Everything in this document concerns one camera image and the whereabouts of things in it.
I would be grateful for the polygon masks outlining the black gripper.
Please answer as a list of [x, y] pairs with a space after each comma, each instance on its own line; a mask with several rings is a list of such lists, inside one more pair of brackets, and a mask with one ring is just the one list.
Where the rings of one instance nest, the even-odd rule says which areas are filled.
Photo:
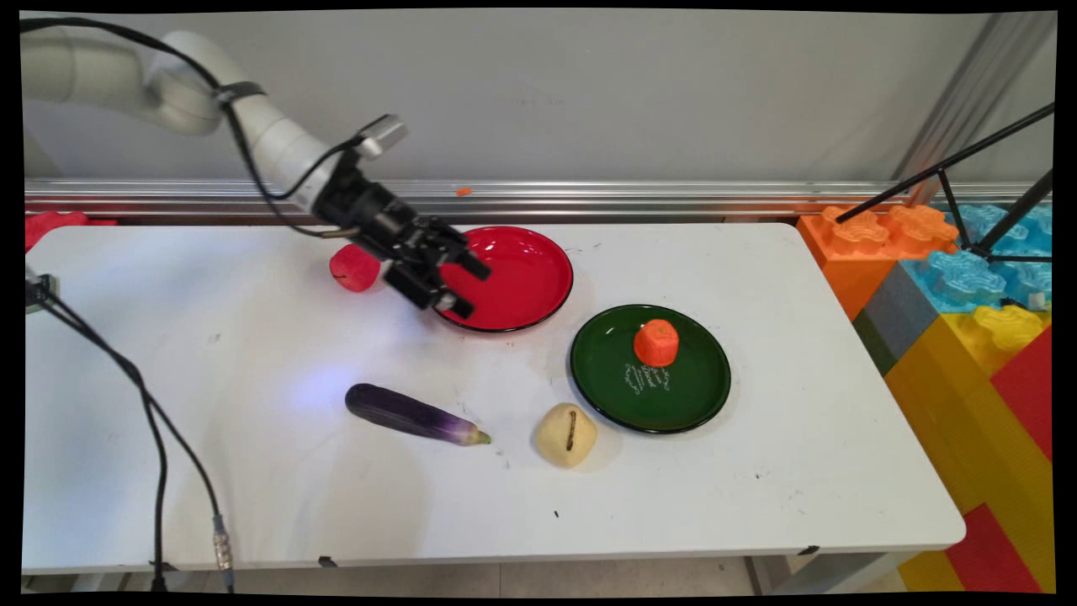
[[411, 205], [381, 183], [373, 183], [356, 166], [335, 170], [316, 196], [313, 215], [333, 224], [377, 260], [401, 262], [387, 269], [387, 284], [414, 306], [461, 318], [474, 313], [473, 304], [449, 288], [438, 269], [446, 263], [457, 264], [475, 279], [489, 279], [491, 268], [470, 249], [468, 237], [439, 217], [421, 217]]

